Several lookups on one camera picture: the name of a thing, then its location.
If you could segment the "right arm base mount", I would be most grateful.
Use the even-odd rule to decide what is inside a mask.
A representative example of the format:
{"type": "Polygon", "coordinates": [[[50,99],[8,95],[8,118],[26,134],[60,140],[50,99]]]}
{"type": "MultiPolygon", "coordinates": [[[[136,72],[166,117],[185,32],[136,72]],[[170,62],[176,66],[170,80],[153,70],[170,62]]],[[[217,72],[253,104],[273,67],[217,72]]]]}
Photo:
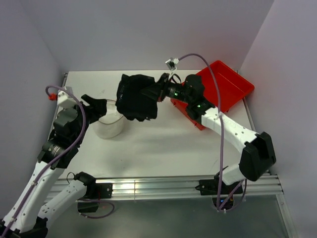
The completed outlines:
{"type": "Polygon", "coordinates": [[[243,181],[234,182],[232,185],[226,185],[222,182],[220,187],[219,206],[217,206],[217,193],[219,185],[219,174],[216,174],[211,179],[201,179],[198,185],[195,187],[201,196],[214,196],[212,198],[213,205],[217,211],[226,213],[228,210],[235,208],[234,195],[240,194],[242,198],[237,203],[240,204],[245,196],[245,187],[243,187],[243,181]]]}

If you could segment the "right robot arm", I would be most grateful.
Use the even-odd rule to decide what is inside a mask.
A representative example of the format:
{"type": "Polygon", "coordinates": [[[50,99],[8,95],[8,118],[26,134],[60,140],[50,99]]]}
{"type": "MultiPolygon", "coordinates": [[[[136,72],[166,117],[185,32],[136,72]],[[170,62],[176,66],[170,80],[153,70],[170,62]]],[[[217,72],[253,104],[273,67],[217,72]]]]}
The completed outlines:
{"type": "Polygon", "coordinates": [[[228,116],[220,113],[218,107],[204,97],[205,87],[202,78],[190,74],[184,83],[172,83],[168,76],[162,76],[154,85],[141,90],[141,93],[155,101],[165,97],[177,99],[187,104],[185,111],[190,119],[209,128],[232,144],[240,153],[239,163],[222,169],[214,187],[219,193],[226,193],[235,182],[248,179],[258,180],[276,163],[271,136],[249,130],[228,116]]]}

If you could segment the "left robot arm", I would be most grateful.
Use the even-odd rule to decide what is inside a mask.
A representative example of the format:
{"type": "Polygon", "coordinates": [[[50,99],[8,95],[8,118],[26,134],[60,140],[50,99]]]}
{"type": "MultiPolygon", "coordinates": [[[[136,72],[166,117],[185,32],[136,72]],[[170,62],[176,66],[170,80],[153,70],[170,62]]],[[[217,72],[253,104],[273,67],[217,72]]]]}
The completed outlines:
{"type": "Polygon", "coordinates": [[[57,196],[45,202],[52,186],[78,153],[89,125],[106,115],[106,99],[88,95],[81,98],[56,115],[29,182],[0,222],[2,238],[44,238],[51,223],[71,204],[97,194],[96,179],[80,172],[57,196]]]}

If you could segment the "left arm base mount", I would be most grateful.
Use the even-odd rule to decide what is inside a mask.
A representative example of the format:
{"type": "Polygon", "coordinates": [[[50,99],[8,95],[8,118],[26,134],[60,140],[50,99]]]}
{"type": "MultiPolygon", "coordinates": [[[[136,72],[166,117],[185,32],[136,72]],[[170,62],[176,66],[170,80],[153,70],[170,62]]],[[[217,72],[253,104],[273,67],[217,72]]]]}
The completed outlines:
{"type": "Polygon", "coordinates": [[[77,202],[77,211],[86,219],[102,219],[114,213],[115,205],[107,201],[112,196],[112,183],[97,183],[95,187],[77,202]],[[106,209],[104,215],[94,215],[99,209],[106,209]]]}

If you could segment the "black garment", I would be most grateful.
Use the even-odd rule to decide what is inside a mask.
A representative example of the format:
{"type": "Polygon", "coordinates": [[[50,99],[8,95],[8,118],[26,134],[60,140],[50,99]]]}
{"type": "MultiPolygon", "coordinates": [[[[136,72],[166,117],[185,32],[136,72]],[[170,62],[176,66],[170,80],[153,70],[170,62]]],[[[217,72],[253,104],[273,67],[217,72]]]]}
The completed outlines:
{"type": "Polygon", "coordinates": [[[155,84],[150,76],[123,74],[116,93],[117,111],[128,120],[156,119],[158,115],[157,102],[141,93],[141,90],[155,84]]]}

